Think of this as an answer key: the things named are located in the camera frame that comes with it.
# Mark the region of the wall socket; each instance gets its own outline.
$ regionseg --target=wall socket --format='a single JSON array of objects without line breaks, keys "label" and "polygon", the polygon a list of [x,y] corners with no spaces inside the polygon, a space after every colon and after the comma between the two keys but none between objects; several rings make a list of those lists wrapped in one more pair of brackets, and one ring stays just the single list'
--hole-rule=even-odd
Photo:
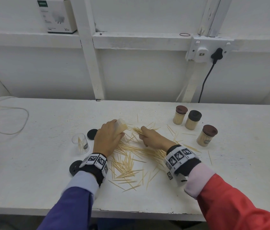
[{"label": "wall socket", "polygon": [[234,39],[221,37],[192,36],[189,50],[186,53],[187,61],[197,63],[213,62],[211,55],[217,48],[222,48],[223,58],[234,49]]}]

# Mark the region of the plug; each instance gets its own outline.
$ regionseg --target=plug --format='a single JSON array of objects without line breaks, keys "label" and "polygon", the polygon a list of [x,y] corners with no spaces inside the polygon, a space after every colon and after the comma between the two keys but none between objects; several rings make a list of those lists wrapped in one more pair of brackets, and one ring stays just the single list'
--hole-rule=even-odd
[{"label": "plug", "polygon": [[213,59],[213,64],[216,64],[217,60],[221,60],[223,58],[222,48],[217,48],[217,50],[211,55]]}]

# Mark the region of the dark brown cap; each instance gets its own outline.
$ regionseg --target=dark brown cap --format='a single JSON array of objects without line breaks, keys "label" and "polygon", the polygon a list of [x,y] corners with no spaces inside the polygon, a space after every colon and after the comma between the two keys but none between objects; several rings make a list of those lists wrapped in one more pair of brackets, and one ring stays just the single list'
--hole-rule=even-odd
[{"label": "dark brown cap", "polygon": [[175,108],[175,111],[180,115],[185,115],[187,113],[188,109],[186,108],[186,106],[177,106]]},{"label": "dark brown cap", "polygon": [[207,136],[213,137],[217,135],[218,130],[212,125],[204,125],[202,129],[203,133],[206,134]]}]

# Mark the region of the red object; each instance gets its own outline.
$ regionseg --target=red object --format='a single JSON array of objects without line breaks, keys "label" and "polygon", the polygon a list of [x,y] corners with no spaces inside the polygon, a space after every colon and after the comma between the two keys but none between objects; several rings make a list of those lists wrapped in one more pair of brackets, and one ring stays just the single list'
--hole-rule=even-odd
[{"label": "red object", "polygon": [[206,183],[197,200],[211,230],[270,230],[270,212],[256,208],[217,174]]}]

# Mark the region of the table surface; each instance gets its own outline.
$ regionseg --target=table surface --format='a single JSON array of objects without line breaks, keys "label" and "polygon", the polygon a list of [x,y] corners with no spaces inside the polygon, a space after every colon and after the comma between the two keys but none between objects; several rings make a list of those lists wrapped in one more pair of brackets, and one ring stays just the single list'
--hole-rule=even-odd
[{"label": "table surface", "polygon": [[[10,98],[0,105],[30,112],[20,134],[0,134],[0,213],[46,215],[71,179],[70,164],[85,157],[78,154],[72,136],[87,134],[114,118],[139,127],[155,121],[158,132],[172,140],[168,124],[179,132],[177,140],[201,152],[197,154],[202,162],[256,207],[270,211],[270,105],[185,104],[189,111],[202,113],[194,131],[172,123],[177,103]],[[0,131],[15,132],[25,119],[24,110],[0,108]],[[195,135],[205,124],[215,126],[218,135],[203,148]],[[92,151],[93,141],[89,145]],[[135,161],[134,169],[144,164],[144,171],[152,171],[155,163],[144,160],[147,163]],[[204,220],[197,201],[183,188],[172,188],[162,171],[147,190],[145,184],[136,191],[122,192],[111,179],[109,173],[94,202],[94,217]]]}]

